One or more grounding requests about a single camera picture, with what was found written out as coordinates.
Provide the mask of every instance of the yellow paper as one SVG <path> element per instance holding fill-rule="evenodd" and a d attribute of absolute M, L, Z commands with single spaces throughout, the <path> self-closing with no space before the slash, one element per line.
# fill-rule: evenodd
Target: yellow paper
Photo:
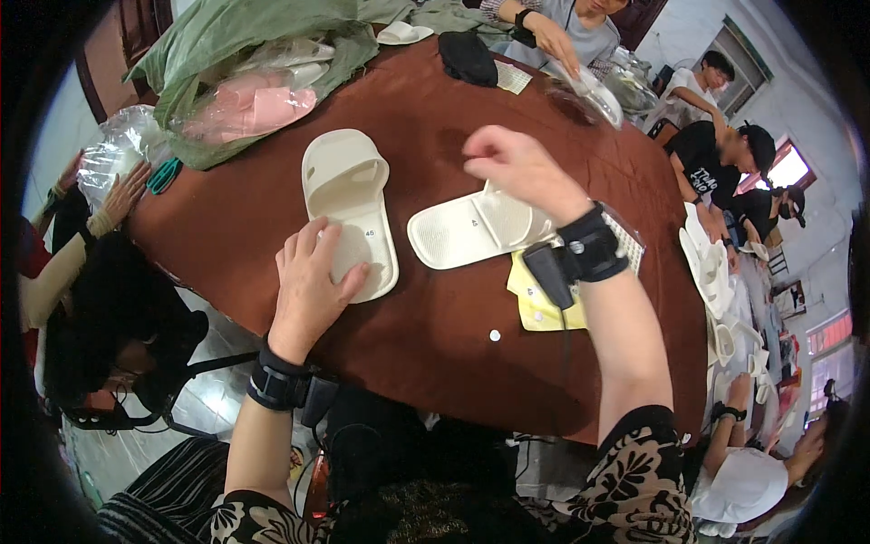
<path fill-rule="evenodd" d="M 511 254 L 513 266 L 507 278 L 507 290 L 517 295 L 523 328 L 527 331 L 561 331 L 559 307 L 547 299 L 532 273 L 525 267 L 522 254 L 522 251 Z M 575 304 L 565 310 L 566 324 L 569 329 L 585 329 L 586 314 L 576 286 L 572 286 L 571 295 Z"/>

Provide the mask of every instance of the brown tablecloth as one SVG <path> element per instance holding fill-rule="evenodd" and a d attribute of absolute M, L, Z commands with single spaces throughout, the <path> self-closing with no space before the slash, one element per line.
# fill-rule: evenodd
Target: brown tablecloth
<path fill-rule="evenodd" d="M 600 377 L 588 332 L 571 333 L 563 380 L 563 333 L 522 329 L 517 298 L 505 289 L 509 255 L 431 270 L 406 234 L 414 213 L 482 187 L 462 170 L 462 144 L 474 130 L 502 124 L 526 132 L 645 240 L 640 279 L 665 335 L 677 427 L 697 434 L 705 314 L 677 243 L 685 213 L 667 158 L 628 124 L 615 131 L 567 119 L 533 73 L 515 96 L 446 76 L 437 37 L 384 48 L 301 122 L 210 171 L 184 169 L 166 193 L 145 198 L 132 237 L 219 311 L 264 333 L 278 293 L 275 252 L 307 222 L 303 152 L 324 132 L 359 129 L 390 164 L 385 200 L 399 279 L 383 298 L 350 306 L 313 355 L 345 379 L 424 410 L 594 443 Z M 490 341 L 492 329 L 499 342 Z"/>

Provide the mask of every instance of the green scissors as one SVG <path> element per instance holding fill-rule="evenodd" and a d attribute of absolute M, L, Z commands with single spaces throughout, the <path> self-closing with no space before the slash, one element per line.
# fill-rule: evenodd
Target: green scissors
<path fill-rule="evenodd" d="M 181 169 L 184 167 L 178 157 L 174 157 L 159 166 L 148 178 L 145 186 L 151 189 L 151 194 L 158 195 L 172 183 Z"/>

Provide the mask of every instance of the floral patterned blouse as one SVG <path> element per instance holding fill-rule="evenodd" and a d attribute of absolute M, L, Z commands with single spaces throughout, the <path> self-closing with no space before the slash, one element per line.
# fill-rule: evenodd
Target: floral patterned blouse
<path fill-rule="evenodd" d="M 673 413 L 633 410 L 599 448 L 586 487 L 567 502 L 486 496 L 463 484 L 424 480 L 382 487 L 334 506 L 315 530 L 252 491 L 224 498 L 211 541 L 695 542 Z"/>

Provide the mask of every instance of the black cap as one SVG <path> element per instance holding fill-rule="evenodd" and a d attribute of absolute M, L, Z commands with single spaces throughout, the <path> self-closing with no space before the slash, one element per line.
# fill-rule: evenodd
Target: black cap
<path fill-rule="evenodd" d="M 785 187 L 785 190 L 788 191 L 788 197 L 794 202 L 794 217 L 798 219 L 800 228 L 806 228 L 806 219 L 804 219 L 806 198 L 804 198 L 804 190 L 797 185 L 789 185 Z"/>
<path fill-rule="evenodd" d="M 746 136 L 749 151 L 753 154 L 755 165 L 758 166 L 761 173 L 761 179 L 769 182 L 767 173 L 770 172 L 773 160 L 776 158 L 776 144 L 773 143 L 770 133 L 756 124 L 749 124 L 748 121 L 737 131 L 741 136 Z"/>

